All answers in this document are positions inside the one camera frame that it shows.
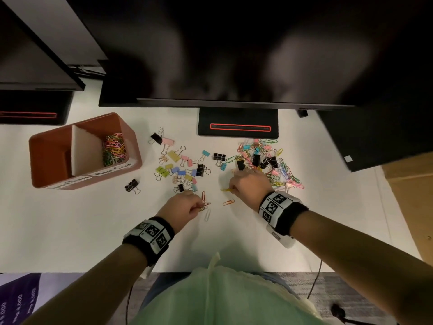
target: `brown plastic bin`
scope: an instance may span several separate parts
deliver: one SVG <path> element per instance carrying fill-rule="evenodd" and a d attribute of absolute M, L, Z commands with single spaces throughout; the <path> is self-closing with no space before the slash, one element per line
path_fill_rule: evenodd
<path fill-rule="evenodd" d="M 71 168 L 72 125 L 87 130 L 102 141 L 106 136 L 121 132 L 127 157 L 122 163 L 74 177 Z M 116 113 L 35 134 L 30 137 L 29 148 L 32 184 L 36 188 L 73 190 L 137 170 L 143 164 L 135 132 Z"/>

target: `handwritten label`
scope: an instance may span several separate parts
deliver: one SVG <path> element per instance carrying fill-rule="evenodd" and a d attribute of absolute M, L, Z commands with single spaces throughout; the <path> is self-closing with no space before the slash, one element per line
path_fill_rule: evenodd
<path fill-rule="evenodd" d="M 113 173 L 113 172 L 116 172 L 119 170 L 124 170 L 124 169 L 130 168 L 130 167 L 134 166 L 136 163 L 137 163 L 136 159 L 129 158 L 128 162 L 126 162 L 126 163 L 118 164 L 118 165 L 112 166 L 110 168 L 105 168 L 105 169 L 99 170 L 97 172 L 89 173 L 89 175 L 94 175 L 95 177 L 100 177 L 101 175 L 106 175 L 106 174 Z"/>
<path fill-rule="evenodd" d="M 88 175 L 82 175 L 80 177 L 73 177 L 71 179 L 68 179 L 63 182 L 58 182 L 57 184 L 51 185 L 46 187 L 47 189 L 62 189 L 64 187 L 67 187 L 69 185 L 76 184 L 77 182 L 82 182 L 84 180 L 92 179 L 93 177 L 90 177 Z"/>

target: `brown cardboard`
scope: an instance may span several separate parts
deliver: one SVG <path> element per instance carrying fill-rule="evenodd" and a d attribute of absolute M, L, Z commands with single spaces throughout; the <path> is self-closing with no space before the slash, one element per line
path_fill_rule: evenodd
<path fill-rule="evenodd" d="M 98 169 L 83 176 L 71 174 L 72 125 L 105 141 L 121 132 L 127 157 L 122 163 Z M 142 160 L 135 132 L 116 113 L 38 133 L 29 140 L 32 184 L 36 188 L 73 190 L 141 168 Z"/>
<path fill-rule="evenodd" d="M 433 153 L 382 168 L 421 257 L 433 266 Z"/>

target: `black monitor screen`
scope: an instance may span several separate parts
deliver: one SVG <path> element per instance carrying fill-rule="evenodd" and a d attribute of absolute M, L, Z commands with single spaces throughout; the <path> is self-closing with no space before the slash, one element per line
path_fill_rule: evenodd
<path fill-rule="evenodd" d="M 425 0 L 68 2 L 137 98 L 339 104 Z"/>
<path fill-rule="evenodd" d="M 83 82 L 1 0 L 0 89 L 84 89 Z"/>

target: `desk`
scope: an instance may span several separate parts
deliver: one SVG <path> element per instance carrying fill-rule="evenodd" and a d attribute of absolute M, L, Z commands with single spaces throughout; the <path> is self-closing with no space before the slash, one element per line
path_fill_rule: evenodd
<path fill-rule="evenodd" d="M 156 181 L 154 176 L 162 147 L 148 140 L 160 126 L 175 140 L 175 149 L 187 147 L 184 155 L 190 158 L 200 158 L 203 149 L 227 157 L 236 153 L 241 139 L 197 135 L 198 109 L 100 108 L 101 82 L 85 83 L 86 90 L 75 93 L 68 123 L 118 113 L 136 132 L 143 167 L 74 191 L 36 189 L 31 184 L 28 140 L 52 127 L 0 125 L 0 272 L 85 272 L 113 251 L 128 230 L 152 217 L 174 194 L 170 177 Z M 318 213 L 419 257 L 399 210 L 393 205 L 392 218 L 386 212 L 389 203 L 382 201 L 381 191 L 387 183 L 377 169 L 350 173 L 317 114 L 309 114 L 300 119 L 293 110 L 279 111 L 277 147 L 284 149 L 281 156 L 305 185 L 291 194 Z M 212 203 L 209 221 L 204 221 L 204 212 L 191 221 L 154 271 L 206 267 L 217 251 L 220 264 L 240 270 L 317 271 L 319 259 L 304 246 L 297 242 L 286 250 L 266 231 L 263 219 L 220 191 L 227 187 L 234 163 L 224 172 L 211 157 L 203 163 L 212 173 L 198 178 L 197 186 Z M 140 182 L 139 195 L 124 189 L 134 178 Z M 222 205 L 232 198 L 234 204 Z M 326 265 L 322 269 L 331 270 Z"/>

